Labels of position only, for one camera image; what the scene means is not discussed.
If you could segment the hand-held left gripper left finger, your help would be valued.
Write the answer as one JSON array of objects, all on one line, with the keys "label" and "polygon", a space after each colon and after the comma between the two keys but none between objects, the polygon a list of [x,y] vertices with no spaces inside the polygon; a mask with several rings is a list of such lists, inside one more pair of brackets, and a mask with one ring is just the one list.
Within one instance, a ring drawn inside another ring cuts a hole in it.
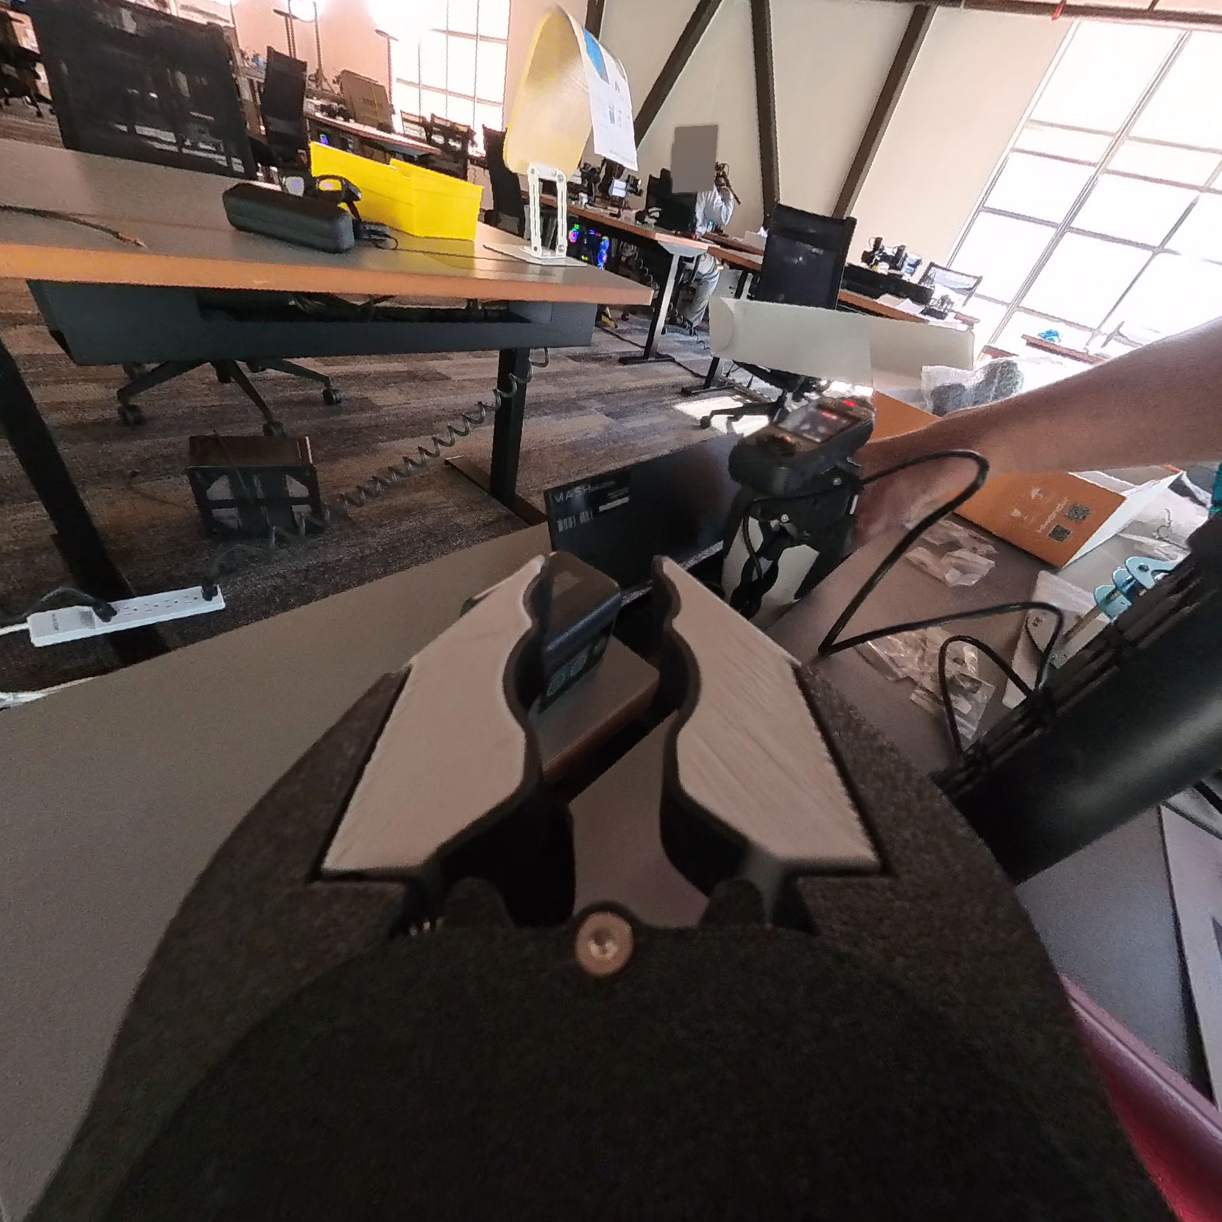
[{"label": "hand-held left gripper left finger", "polygon": [[433,879],[542,787],[528,706],[545,572],[545,558],[530,558],[410,659],[324,878]]}]

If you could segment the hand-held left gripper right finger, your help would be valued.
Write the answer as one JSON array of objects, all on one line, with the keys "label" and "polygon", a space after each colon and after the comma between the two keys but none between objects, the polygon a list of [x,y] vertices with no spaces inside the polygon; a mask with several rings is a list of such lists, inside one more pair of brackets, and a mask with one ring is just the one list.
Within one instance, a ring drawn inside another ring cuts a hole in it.
[{"label": "hand-held left gripper right finger", "polygon": [[682,875],[875,875],[880,861],[797,661],[669,558],[663,844]]}]

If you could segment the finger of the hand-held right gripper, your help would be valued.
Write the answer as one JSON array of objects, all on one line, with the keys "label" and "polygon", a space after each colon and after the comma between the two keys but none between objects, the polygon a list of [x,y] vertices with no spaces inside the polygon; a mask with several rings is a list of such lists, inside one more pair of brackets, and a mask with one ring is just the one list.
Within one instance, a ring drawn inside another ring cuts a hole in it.
[{"label": "finger of the hand-held right gripper", "polygon": [[725,537],[721,588],[725,603],[741,614],[762,614],[766,592],[766,527],[756,516],[744,516]]},{"label": "finger of the hand-held right gripper", "polygon": [[800,589],[810,572],[817,566],[820,554],[807,544],[796,544],[782,552],[782,557],[769,569],[768,576],[775,576],[772,588],[761,599],[756,613],[756,626],[769,628],[784,617],[803,595]]}]

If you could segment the cardboard box with foam insert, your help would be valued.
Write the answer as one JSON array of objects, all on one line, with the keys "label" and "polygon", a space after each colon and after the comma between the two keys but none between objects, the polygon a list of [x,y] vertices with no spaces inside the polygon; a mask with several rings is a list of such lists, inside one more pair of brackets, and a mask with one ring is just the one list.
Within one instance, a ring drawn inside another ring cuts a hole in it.
[{"label": "cardboard box with foam insert", "polygon": [[[708,321],[711,352],[720,360],[870,388],[875,440],[935,423],[899,393],[917,390],[930,368],[968,369],[976,354],[965,330],[746,298],[711,299]],[[972,524],[1062,569],[1122,531],[1177,476],[1173,466],[993,474],[963,510]]]}]

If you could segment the blue toy robot arm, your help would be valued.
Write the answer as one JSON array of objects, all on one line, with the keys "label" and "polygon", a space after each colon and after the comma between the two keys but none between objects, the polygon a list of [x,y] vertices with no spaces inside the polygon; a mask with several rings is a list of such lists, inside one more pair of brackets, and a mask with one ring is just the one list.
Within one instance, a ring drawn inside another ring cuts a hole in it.
[{"label": "blue toy robot arm", "polygon": [[[1221,466],[1215,468],[1210,492],[1204,492],[1204,486],[1193,479],[1189,474],[1182,478],[1183,486],[1189,495],[1200,506],[1207,509],[1207,524],[1220,521],[1221,514]],[[1169,573],[1172,573],[1189,555],[1189,544],[1172,544],[1177,552],[1169,558],[1155,558],[1153,555],[1139,555],[1127,559],[1122,568],[1113,575],[1110,586],[1096,589],[1096,610],[1097,613],[1114,623],[1122,613],[1128,612],[1132,604],[1148,590],[1155,589]]]}]

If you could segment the wood-edged desk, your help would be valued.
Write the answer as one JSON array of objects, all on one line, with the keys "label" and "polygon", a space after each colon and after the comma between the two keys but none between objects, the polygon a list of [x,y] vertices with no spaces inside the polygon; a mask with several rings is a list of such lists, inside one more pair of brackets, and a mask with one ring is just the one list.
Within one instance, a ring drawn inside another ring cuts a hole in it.
[{"label": "wood-edged desk", "polygon": [[665,229],[639,226],[634,222],[614,219],[607,213],[587,206],[569,206],[569,212],[579,220],[589,223],[600,233],[611,234],[638,250],[655,248],[665,260],[665,279],[654,295],[651,310],[651,330],[642,352],[637,357],[621,358],[623,365],[649,365],[672,362],[673,358],[661,350],[661,341],[666,330],[670,300],[678,283],[680,262],[694,261],[700,255],[711,254],[716,262],[739,271],[744,281],[739,283],[737,296],[745,295],[751,278],[756,278],[763,268],[763,258],[755,251],[741,251],[728,247],[724,237],[714,234],[713,243],[696,237],[682,237]]},{"label": "wood-edged desk", "polygon": [[151,365],[116,396],[213,368],[264,420],[286,431],[248,374],[280,372],[340,395],[293,360],[499,354],[492,466],[451,465],[528,524],[542,516],[517,495],[530,355],[589,345],[599,305],[637,305],[645,289],[562,258],[534,265],[509,236],[410,237],[347,253],[297,247],[234,227],[227,202],[321,203],[266,184],[224,179],[23,143],[3,143],[3,279],[30,288],[52,338],[76,365]]}]

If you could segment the person's right hand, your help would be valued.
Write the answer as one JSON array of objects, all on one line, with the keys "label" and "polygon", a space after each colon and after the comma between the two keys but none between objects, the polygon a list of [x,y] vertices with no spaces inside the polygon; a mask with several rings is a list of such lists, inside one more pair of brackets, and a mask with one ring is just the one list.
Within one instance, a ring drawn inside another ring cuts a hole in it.
[{"label": "person's right hand", "polygon": [[875,440],[859,451],[865,486],[853,535],[858,548],[915,524],[970,481],[976,465],[937,458],[942,451],[942,444],[924,431]]}]

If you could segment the small clear parts bag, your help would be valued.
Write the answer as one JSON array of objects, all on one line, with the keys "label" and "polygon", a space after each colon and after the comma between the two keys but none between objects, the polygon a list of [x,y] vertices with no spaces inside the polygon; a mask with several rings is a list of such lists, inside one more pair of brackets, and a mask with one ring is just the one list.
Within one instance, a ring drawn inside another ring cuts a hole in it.
[{"label": "small clear parts bag", "polygon": [[997,692],[993,679],[1017,680],[990,645],[938,626],[886,635],[859,645],[858,652],[889,680],[911,685],[910,700],[941,717],[956,755],[976,738]]},{"label": "small clear parts bag", "polygon": [[928,528],[904,559],[949,589],[973,589],[997,565],[997,550],[979,531],[946,519]]}]

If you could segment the bubble wrap parts bag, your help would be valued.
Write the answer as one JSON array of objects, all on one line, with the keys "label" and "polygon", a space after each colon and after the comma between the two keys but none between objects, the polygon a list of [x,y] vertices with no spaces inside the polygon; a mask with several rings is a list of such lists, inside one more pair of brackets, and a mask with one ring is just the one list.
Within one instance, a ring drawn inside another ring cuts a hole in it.
[{"label": "bubble wrap parts bag", "polygon": [[927,365],[922,371],[924,406],[938,419],[1010,399],[1024,385],[1022,367],[1014,358],[987,360],[975,369]]}]

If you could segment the dark grey cylinder bottle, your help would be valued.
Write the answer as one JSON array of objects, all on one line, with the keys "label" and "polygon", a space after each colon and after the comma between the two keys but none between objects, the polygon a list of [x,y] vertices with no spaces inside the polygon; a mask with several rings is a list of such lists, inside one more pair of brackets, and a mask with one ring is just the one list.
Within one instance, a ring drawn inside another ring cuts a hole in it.
[{"label": "dark grey cylinder bottle", "polygon": [[1024,883],[1221,765],[1221,523],[932,780]]}]

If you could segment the white stand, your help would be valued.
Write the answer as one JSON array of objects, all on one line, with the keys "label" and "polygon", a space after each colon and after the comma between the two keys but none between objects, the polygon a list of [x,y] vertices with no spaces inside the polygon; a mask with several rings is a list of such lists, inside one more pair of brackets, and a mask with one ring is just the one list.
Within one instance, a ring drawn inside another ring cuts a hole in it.
[{"label": "white stand", "polygon": [[[544,192],[554,188],[552,212],[556,229],[552,241],[544,237]],[[569,176],[551,165],[531,161],[527,168],[525,234],[521,241],[485,240],[482,248],[534,267],[563,267],[569,261]]]}]

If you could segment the white power strip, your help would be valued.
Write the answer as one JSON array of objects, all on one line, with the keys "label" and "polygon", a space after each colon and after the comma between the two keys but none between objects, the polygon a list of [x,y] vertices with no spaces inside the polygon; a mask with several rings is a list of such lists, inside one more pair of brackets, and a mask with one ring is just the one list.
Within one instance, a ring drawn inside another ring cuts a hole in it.
[{"label": "white power strip", "polygon": [[102,619],[97,609],[86,604],[41,610],[23,626],[33,647],[50,648],[217,614],[226,610],[226,597],[220,588],[199,586],[117,600],[113,607],[112,619]]}]

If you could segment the black crate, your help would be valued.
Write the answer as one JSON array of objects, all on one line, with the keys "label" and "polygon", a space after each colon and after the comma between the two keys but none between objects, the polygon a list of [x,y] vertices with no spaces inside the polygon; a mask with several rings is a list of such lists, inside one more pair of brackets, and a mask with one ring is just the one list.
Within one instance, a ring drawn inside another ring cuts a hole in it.
[{"label": "black crate", "polygon": [[186,475],[206,528],[220,538],[271,541],[328,527],[307,438],[195,436]]}]

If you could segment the hanging printed poster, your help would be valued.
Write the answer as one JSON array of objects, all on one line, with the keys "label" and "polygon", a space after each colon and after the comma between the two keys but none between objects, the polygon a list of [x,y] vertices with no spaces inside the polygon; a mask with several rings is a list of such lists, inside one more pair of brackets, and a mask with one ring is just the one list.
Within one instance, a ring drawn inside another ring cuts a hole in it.
[{"label": "hanging printed poster", "polygon": [[582,31],[589,85],[590,143],[596,157],[638,171],[634,108],[624,65],[590,33]]}]

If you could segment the yellow bin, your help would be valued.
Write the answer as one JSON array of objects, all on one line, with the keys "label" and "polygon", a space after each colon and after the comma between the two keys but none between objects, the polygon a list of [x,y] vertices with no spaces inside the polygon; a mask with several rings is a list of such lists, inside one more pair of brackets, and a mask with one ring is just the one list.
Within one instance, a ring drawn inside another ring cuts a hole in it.
[{"label": "yellow bin", "polygon": [[358,189],[362,220],[410,237],[475,243],[483,191],[465,179],[404,161],[380,162],[311,144],[314,178],[344,178]]}]

